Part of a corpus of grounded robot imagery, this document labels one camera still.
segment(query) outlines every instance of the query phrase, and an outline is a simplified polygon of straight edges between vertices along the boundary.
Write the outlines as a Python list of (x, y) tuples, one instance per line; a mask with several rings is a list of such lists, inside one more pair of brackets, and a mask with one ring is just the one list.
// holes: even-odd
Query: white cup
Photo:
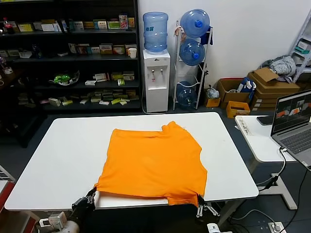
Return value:
[(130, 51), (130, 57), (136, 58), (137, 49), (136, 48), (129, 48), (128, 50)]

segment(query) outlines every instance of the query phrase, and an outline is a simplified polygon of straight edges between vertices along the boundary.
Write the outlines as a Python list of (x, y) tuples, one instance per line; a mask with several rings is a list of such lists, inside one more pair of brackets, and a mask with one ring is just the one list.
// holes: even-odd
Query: laptop keyboard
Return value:
[(303, 152), (311, 148), (311, 129), (284, 138), (281, 140), (281, 143), (283, 143), (285, 147), (291, 150), (294, 154)]

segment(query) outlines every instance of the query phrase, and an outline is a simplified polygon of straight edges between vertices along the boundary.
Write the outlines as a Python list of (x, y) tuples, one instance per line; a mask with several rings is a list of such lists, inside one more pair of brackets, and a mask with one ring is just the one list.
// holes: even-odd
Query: gray cloth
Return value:
[(261, 64), (261, 68), (268, 67), (279, 78), (281, 82), (292, 83), (292, 76), (296, 73), (296, 64), (293, 58), (289, 55), (277, 57), (274, 60), (268, 60)]

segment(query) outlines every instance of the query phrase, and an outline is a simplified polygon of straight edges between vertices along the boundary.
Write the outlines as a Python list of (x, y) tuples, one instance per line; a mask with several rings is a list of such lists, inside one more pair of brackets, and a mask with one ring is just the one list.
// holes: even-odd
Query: red bottle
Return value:
[(14, 32), (13, 26), (12, 24), (8, 22), (8, 18), (4, 17), (3, 20), (4, 20), (4, 27), (7, 30), (7, 32), (9, 34), (14, 34), (15, 32)]

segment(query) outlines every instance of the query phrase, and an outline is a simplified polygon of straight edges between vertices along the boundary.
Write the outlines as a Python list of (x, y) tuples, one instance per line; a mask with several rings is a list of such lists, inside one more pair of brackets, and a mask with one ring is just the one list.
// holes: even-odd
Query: tabletop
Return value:
[[(270, 136), (272, 125), (261, 125), (257, 120), (260, 116), (236, 116), (235, 121), (242, 132), (255, 159), (263, 162), (283, 162), (279, 152), (280, 145)], [(287, 152), (283, 153), (286, 161), (296, 161)]]
[[(171, 121), (185, 128), (202, 147), (207, 169), (204, 199), (254, 198), (258, 189), (217, 113), (109, 116), (56, 119), (34, 152), (8, 198), (12, 211), (68, 210), (102, 173), (115, 128), (161, 131)], [(96, 208), (165, 205), (166, 199), (125, 198), (97, 193)]]

